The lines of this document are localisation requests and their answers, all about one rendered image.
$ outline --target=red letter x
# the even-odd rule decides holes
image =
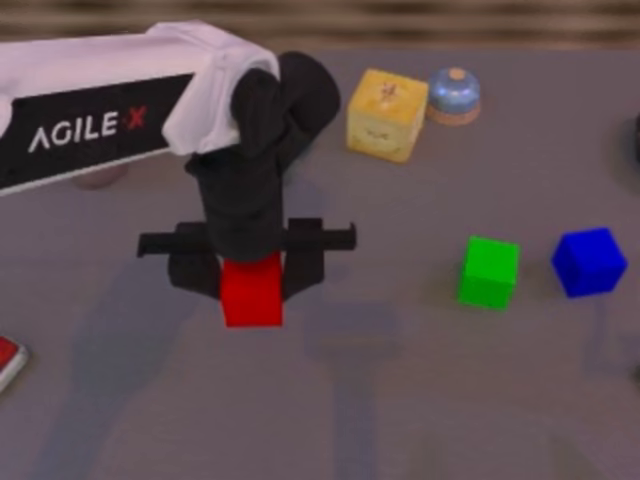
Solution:
[[[124,120],[127,130],[144,127],[144,115],[147,113],[147,107],[131,107],[129,109],[129,117]]]

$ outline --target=blue and beige round object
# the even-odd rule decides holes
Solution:
[[[480,113],[480,84],[461,68],[445,68],[429,79],[427,116],[443,125],[466,125]]]

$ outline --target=toy block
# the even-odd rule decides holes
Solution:
[[[280,252],[253,263],[225,259],[220,302],[230,328],[282,326],[282,263]]]
[[[347,147],[396,163],[409,160],[424,125],[429,85],[367,70],[347,110]]]
[[[0,392],[9,386],[28,359],[29,352],[23,345],[0,336]]]
[[[520,247],[513,243],[471,236],[462,269],[458,301],[504,310],[518,276]]]
[[[570,298],[613,291],[628,265],[608,228],[564,234],[551,263]]]

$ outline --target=table surface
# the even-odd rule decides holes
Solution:
[[[290,216],[354,221],[359,247],[286,305],[277,331],[228,331],[172,289],[137,235],[202,216],[183,159],[114,187],[3,198],[0,333],[34,352],[0,398],[8,480],[640,478],[633,52],[320,52],[345,103],[378,67],[473,71],[476,123],[427,123],[407,165],[348,153],[344,113],[291,172]],[[611,227],[615,292],[566,299],[562,233]],[[521,246],[506,312],[463,307],[470,235]]]

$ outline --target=blue dome object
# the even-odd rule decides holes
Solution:
[[[443,68],[429,80],[429,106],[445,115],[466,115],[480,106],[480,83],[461,68]]]

